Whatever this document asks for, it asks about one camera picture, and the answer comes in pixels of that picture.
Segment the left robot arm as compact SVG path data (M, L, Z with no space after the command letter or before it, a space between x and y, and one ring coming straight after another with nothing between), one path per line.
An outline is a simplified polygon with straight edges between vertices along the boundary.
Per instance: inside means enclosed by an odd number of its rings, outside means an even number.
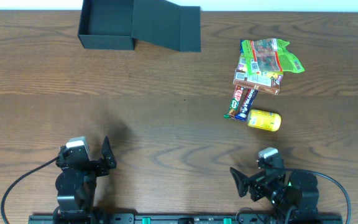
M101 147L102 157L89 159L89 145L84 136L71 138L60 147L56 165L62 173L57 177L58 207L53 212L54 223L108 223L108 216L94 208L96 179L109 174L117 162L109 138Z

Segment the black cardboard box with lid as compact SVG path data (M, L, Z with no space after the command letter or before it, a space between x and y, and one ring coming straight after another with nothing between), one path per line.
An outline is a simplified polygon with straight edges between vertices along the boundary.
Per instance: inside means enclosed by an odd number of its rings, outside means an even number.
M179 52L201 51L201 8L166 0L84 0L78 38L86 49L133 50L142 40Z

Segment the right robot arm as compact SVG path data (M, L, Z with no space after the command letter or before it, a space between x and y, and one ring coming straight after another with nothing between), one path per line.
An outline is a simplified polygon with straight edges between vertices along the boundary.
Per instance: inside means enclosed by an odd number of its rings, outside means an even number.
M230 173L236 183L240 197L250 194L256 202L266 198L274 213L265 223L322 223L318 216L319 192L317 179L313 174L291 172L286 177L283 159L273 156L258 161L262 171L247 176L235 168Z

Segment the green snack bag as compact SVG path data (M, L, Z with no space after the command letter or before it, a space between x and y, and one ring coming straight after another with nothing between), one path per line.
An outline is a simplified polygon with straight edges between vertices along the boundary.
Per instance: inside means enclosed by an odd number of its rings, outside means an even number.
M305 68L298 57L287 49L288 45L289 41L276 38L243 40L241 49L247 71L255 75L263 72L304 72Z

